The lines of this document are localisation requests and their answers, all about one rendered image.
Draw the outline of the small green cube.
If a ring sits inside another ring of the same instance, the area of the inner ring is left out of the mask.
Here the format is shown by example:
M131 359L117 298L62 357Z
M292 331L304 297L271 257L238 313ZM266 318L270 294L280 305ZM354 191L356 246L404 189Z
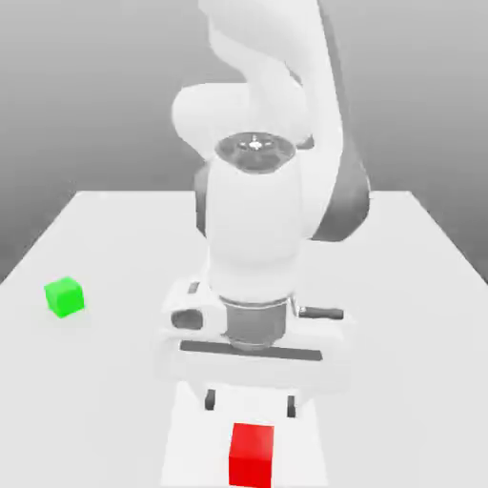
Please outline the small green cube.
M66 276L44 286L49 309L59 318L79 312L85 308L81 285Z

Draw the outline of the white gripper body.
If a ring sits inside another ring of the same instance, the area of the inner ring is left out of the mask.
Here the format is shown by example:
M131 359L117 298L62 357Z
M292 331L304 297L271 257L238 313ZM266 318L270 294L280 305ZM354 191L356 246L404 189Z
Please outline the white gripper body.
M227 384L330 394L350 383L351 340L338 330L311 339L289 335L272 348L251 352L222 338L163 328L157 339L162 374L197 388Z

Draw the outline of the small red cube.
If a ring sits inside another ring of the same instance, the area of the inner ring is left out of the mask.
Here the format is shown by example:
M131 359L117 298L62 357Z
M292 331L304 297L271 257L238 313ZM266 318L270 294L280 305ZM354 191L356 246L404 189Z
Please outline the small red cube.
M275 428L235 423L228 454L229 484L272 488Z

